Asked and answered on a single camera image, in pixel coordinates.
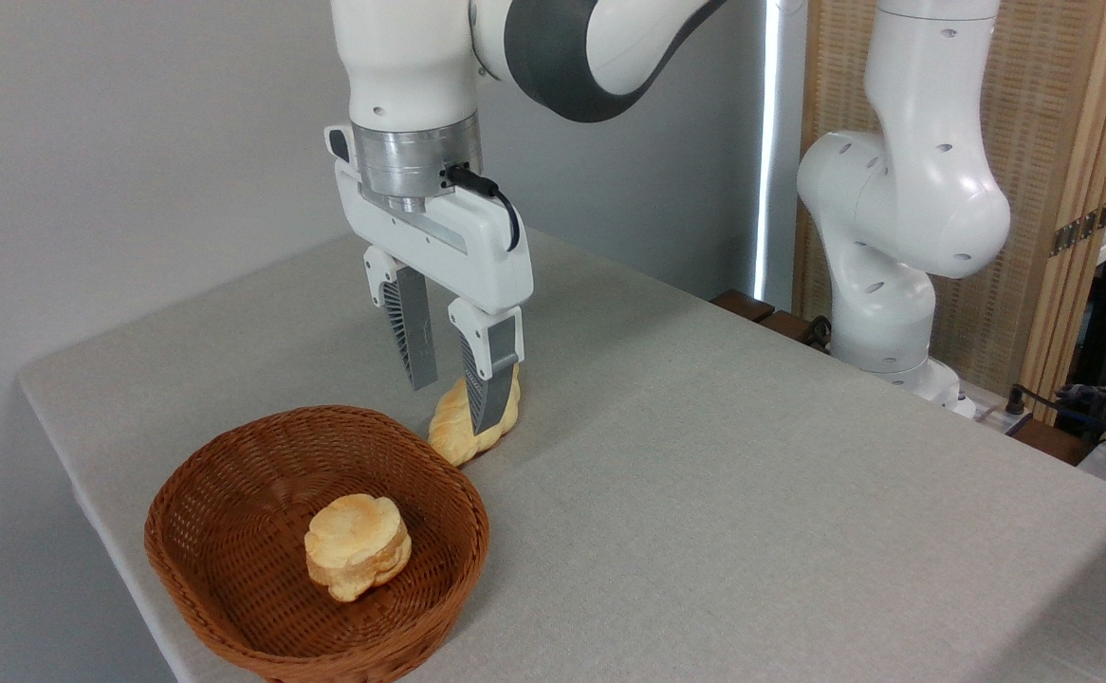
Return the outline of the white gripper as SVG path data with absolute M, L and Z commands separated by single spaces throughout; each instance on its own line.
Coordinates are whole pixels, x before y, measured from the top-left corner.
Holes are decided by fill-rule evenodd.
M 398 211 L 361 180 L 349 126 L 328 126 L 324 135 L 346 220 L 372 245 L 371 297 L 387 314 L 407 379 L 416 392 L 437 380 L 427 276 L 463 298 L 450 303 L 449 316 L 462 345 L 473 431 L 488 431 L 505 414 L 513 369 L 525 358 L 518 305 L 534 293 L 517 212 L 463 187 L 426 199 L 422 212 Z

